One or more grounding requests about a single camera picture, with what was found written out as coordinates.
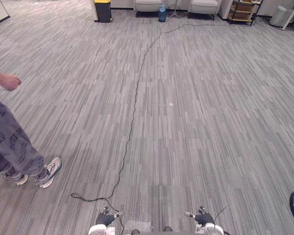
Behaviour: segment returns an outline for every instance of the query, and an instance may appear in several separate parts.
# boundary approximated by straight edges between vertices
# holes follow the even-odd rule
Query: tripod stand
[[[169,16],[169,18],[172,18],[173,16],[176,16],[176,17],[178,17],[178,18],[181,18],[181,17],[177,14],[177,12],[176,12],[176,8],[177,8],[177,0],[175,0],[174,12],[173,12],[172,15]]]

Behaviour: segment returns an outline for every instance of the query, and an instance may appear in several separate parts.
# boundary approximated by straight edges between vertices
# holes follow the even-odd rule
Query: blue bottle
[[[165,22],[166,16],[167,16],[167,6],[163,4],[159,7],[159,12],[158,12],[159,22]]]

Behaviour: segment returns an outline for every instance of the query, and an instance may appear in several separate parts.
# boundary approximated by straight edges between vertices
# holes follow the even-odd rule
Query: yellow trash can
[[[111,22],[111,9],[110,9],[110,1],[111,0],[94,0],[98,20],[101,23],[109,23]]]

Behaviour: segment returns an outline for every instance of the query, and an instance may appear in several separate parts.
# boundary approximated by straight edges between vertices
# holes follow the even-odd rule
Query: person's arm
[[[14,75],[0,73],[0,86],[12,91],[17,88],[22,82]]]

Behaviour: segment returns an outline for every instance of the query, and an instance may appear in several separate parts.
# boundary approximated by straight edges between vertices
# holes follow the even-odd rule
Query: gray trash can
[[[292,9],[287,9],[283,6],[278,6],[269,24],[276,27],[283,27],[292,13]]]

